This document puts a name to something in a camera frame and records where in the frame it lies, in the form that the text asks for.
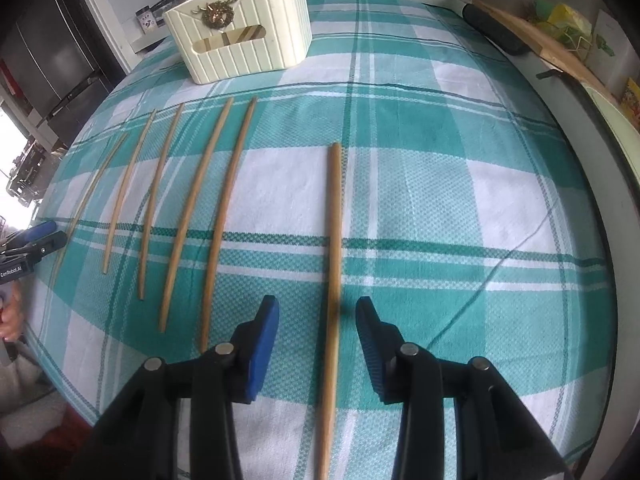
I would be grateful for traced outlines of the person's left hand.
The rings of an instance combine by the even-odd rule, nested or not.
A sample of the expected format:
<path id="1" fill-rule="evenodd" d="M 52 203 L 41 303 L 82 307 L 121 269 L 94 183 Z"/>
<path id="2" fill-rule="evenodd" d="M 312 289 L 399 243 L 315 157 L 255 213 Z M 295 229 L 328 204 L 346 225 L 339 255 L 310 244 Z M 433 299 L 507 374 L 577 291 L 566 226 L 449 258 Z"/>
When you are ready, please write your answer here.
<path id="1" fill-rule="evenodd" d="M 22 288 L 19 281 L 11 282 L 2 289 L 0 335 L 4 341 L 18 341 L 23 333 L 24 312 Z"/>

